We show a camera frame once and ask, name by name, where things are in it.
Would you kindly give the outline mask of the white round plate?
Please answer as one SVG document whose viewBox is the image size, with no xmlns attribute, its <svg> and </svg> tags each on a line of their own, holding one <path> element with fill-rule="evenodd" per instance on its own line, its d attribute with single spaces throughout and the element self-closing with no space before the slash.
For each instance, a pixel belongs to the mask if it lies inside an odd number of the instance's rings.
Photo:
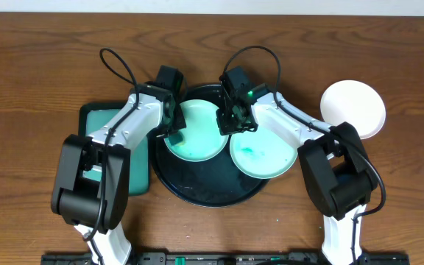
<svg viewBox="0 0 424 265">
<path fill-rule="evenodd" d="M 342 80 L 330 85 L 320 100 L 325 122 L 352 124 L 360 139 L 371 138 L 384 126 L 386 108 L 381 96 L 369 85 L 356 80 Z"/>
</svg>

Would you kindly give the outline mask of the green yellow sponge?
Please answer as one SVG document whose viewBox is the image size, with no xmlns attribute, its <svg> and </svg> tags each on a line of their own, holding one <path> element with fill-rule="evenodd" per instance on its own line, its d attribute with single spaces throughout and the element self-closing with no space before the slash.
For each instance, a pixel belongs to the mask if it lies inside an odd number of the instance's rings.
<svg viewBox="0 0 424 265">
<path fill-rule="evenodd" d="M 184 136 L 181 132 L 176 132 L 168 137 L 171 146 L 180 146 L 185 143 Z"/>
</svg>

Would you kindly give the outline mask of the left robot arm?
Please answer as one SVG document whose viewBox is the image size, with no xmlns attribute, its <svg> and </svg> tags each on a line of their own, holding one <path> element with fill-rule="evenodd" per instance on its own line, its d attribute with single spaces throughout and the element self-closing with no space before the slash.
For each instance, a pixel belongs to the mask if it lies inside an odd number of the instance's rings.
<svg viewBox="0 0 424 265">
<path fill-rule="evenodd" d="M 154 131 L 185 127 L 180 84 L 138 84 L 122 109 L 88 136 L 63 142 L 52 192 L 52 212 L 82 234 L 95 264 L 126 264 L 132 245 L 121 219 L 129 195 L 131 154 Z"/>
</svg>

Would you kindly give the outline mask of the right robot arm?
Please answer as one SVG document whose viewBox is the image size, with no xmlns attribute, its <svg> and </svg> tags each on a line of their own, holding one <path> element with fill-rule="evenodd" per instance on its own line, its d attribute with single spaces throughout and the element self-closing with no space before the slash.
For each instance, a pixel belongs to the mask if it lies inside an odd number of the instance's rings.
<svg viewBox="0 0 424 265">
<path fill-rule="evenodd" d="M 221 97 L 224 106 L 216 113 L 221 134 L 263 127 L 297 150 L 306 191 L 324 216 L 323 256 L 329 264 L 357 264 L 360 220 L 370 214 L 371 193 L 383 183 L 355 127 L 314 119 L 267 84 L 222 84 Z"/>
</svg>

